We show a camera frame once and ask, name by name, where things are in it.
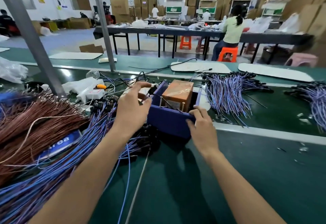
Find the light green shirt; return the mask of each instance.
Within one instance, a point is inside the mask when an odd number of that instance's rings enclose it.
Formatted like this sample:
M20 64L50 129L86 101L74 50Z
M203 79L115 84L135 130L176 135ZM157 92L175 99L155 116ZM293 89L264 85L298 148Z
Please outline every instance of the light green shirt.
M223 41L227 42L227 43L239 43L240 41L240 37L242 34L242 30L244 29L244 24L240 24L239 26L237 26L237 17L233 16L230 17L228 19L226 19L225 21L225 25L222 29L222 32L225 33L225 37L223 39Z

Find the woman in light green shirt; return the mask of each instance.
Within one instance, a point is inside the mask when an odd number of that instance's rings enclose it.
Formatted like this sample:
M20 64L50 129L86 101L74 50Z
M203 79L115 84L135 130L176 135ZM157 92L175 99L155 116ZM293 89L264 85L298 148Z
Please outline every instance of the woman in light green shirt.
M244 29L243 18L241 16L242 7L236 5L231 10L231 17L226 19L222 32L225 37L214 46L212 61L217 61L223 47L237 47Z

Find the metal pole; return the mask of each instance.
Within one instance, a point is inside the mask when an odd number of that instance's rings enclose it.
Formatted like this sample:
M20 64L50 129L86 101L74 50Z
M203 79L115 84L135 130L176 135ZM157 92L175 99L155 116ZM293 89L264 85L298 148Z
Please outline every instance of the metal pole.
M108 34L108 27L107 27L107 23L106 23L106 19L105 19L105 14L104 14L103 2L102 2L102 0L95 0L95 1L96 1L96 5L97 5L98 16L99 16L100 22L101 22L106 53L108 54L108 62L110 64L110 69L113 72L113 71L115 71L115 64L114 64L114 60L113 60L110 36Z
M13 16L22 37L26 41L29 50L38 64L38 67L47 77L52 93L59 97L67 97L22 0L4 0L4 2Z

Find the white foam pad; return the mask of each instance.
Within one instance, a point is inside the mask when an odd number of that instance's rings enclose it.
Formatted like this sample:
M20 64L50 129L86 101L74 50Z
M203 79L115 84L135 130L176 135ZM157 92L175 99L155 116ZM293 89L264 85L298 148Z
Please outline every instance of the white foam pad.
M171 70L179 72L210 72L210 73L230 73L230 69L223 63L218 62L172 62Z
M4 51L7 51L7 50L10 50L10 48L0 47L0 53L4 52Z
M61 52L49 56L56 60L93 60L103 53L80 53L80 52Z
M279 77L279 78L285 78L285 79L301 81L301 82L311 82L314 80L311 76L309 76L307 73L304 72L288 70L283 68L275 68L275 67L265 66L261 64L241 63L239 64L238 69L240 71L251 72L258 75Z

